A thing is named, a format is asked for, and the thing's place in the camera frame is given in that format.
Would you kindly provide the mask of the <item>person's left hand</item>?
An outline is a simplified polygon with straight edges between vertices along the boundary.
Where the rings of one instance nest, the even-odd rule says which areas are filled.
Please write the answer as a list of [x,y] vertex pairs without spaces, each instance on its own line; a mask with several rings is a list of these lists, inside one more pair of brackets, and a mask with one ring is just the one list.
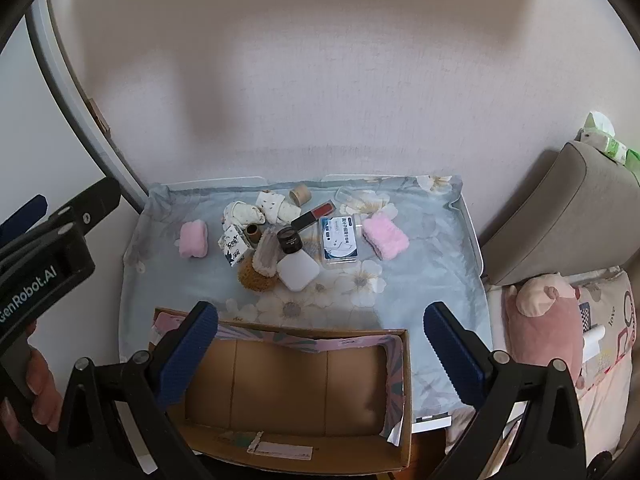
[[[30,346],[25,382],[30,392],[35,396],[32,404],[32,417],[40,426],[46,426],[50,431],[57,432],[60,426],[63,399],[56,388],[54,377],[47,360],[35,347]],[[13,442],[17,442],[21,433],[11,404],[6,399],[1,403],[1,422]]]

